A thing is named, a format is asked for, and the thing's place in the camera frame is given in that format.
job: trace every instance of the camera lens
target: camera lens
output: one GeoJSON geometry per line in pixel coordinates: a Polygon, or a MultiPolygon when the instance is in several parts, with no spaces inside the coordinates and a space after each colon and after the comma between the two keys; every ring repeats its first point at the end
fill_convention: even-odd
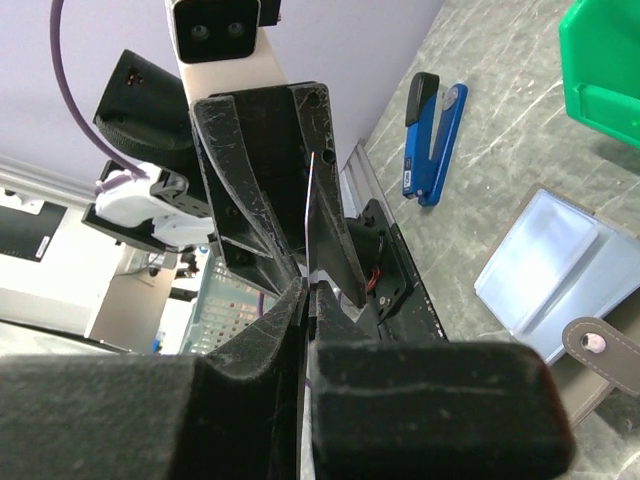
{"type": "Polygon", "coordinates": [[[238,38],[244,34],[244,27],[241,23],[233,22],[227,27],[227,32],[229,33],[230,37],[238,38]]]}
{"type": "Polygon", "coordinates": [[[209,29],[204,25],[196,25],[191,29],[191,38],[195,42],[203,42],[209,38],[209,29]]]}

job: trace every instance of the screw hole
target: screw hole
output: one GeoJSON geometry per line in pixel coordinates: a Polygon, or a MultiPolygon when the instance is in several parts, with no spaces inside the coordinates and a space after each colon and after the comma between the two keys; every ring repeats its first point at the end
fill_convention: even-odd
{"type": "Polygon", "coordinates": [[[138,69],[131,67],[127,72],[127,86],[132,87],[136,82],[142,83],[142,77],[139,75],[138,69]]]}
{"type": "Polygon", "coordinates": [[[327,165],[333,165],[336,163],[336,153],[333,150],[325,150],[322,152],[322,161],[327,165]]]}
{"type": "Polygon", "coordinates": [[[307,101],[312,107],[320,106],[320,96],[316,92],[311,92],[307,97],[307,101]]]}

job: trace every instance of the gray strap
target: gray strap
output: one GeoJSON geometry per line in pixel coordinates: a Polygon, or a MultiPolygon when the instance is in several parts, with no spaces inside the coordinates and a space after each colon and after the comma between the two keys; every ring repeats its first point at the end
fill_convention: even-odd
{"type": "Polygon", "coordinates": [[[640,395],[640,347],[604,320],[574,320],[562,333],[567,353],[629,395],[640,395]]]}

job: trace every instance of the blue stapler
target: blue stapler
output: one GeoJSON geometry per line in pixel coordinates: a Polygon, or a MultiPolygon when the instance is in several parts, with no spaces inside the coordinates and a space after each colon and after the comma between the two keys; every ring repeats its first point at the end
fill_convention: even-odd
{"type": "Polygon", "coordinates": [[[447,90],[430,156],[439,86],[440,77],[437,75],[417,73],[411,81],[407,102],[402,194],[407,198],[418,197],[418,203],[423,207],[432,207],[440,201],[468,92],[461,83],[447,90]]]}

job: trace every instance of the gray marble countertop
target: gray marble countertop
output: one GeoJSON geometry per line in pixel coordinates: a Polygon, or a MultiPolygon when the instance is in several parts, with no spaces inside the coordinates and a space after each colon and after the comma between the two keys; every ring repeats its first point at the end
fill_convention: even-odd
{"type": "MultiPolygon", "coordinates": [[[[508,340],[473,283],[531,186],[640,233],[640,151],[569,119],[558,25],[571,0],[447,0],[366,150],[452,339],[508,340]],[[469,97],[440,204],[401,194],[409,83],[418,71],[469,97]]],[[[567,478],[640,478],[640,403],[614,392],[577,429],[567,478]]]]}

